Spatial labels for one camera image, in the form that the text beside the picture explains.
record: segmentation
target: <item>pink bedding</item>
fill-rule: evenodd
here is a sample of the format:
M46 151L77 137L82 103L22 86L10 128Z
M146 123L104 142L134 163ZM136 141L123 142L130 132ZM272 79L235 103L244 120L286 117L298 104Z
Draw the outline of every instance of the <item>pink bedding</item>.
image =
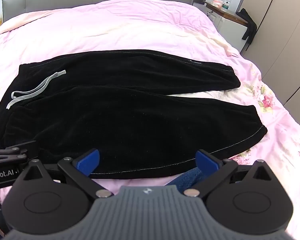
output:
M153 49L193 60L219 62L234 69L242 84L240 88L180 96L216 98L256 107L268 133L234 159L240 164L264 159L270 165L294 205L287 232L300 240L300 126L261 81L258 68L242 58L210 20L191 5L111 0L15 17L0 27L0 100L18 74L20 64L63 54L114 49ZM165 185L174 177L97 181L117 193L122 185ZM0 190L0 201L8 190Z

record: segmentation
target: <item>blue rubber pad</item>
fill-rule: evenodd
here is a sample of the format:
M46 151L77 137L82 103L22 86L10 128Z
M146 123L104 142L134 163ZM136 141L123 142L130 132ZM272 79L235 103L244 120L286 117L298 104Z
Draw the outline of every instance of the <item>blue rubber pad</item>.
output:
M195 154L195 163L205 176L210 176L219 170L222 166L222 161L213 157L208 153L197 151Z
M89 176L95 170L95 168L98 167L99 161L100 161L99 151L93 150L91 153L88 153L84 158L77 161L75 167L84 175Z

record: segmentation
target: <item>drawstring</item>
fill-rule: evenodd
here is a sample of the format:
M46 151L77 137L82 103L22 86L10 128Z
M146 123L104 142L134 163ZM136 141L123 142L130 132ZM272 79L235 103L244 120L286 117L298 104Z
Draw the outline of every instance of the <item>drawstring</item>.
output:
M56 77L59 77L63 74L66 74L66 71L63 70L61 72L56 72L54 73L53 75L47 77L45 80L43 80L36 88L30 90L30 91L13 91L11 93L11 99L13 99L8 105L7 105L7 109L10 109L11 106L13 106L15 103L19 102L19 101L22 101L22 100L25 100L25 99L28 99L28 98L33 98L37 95L39 95L40 93L42 93L46 87L48 86L49 82L56 78ZM18 93L18 94L22 94L24 96L21 96L21 97L16 97L14 94L15 93Z

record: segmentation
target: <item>plastic bottle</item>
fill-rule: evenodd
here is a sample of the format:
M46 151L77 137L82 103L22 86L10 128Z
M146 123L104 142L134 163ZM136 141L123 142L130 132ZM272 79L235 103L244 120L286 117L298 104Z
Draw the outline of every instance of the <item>plastic bottle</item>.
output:
M227 10L228 10L228 8L229 8L229 6L230 6L230 3L231 3L231 0L224 0L222 7L223 7L224 9L227 9Z

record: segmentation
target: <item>black pants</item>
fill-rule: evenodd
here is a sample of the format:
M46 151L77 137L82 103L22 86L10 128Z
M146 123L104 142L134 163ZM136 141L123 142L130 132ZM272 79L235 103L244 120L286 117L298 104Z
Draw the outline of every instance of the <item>black pants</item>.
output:
M36 97L14 104L13 91L51 80ZM101 51L21 65L0 102L0 148L37 140L43 163L100 151L92 178L164 177L195 167L204 149L224 159L263 138L254 106L170 94L240 86L231 67L149 51Z

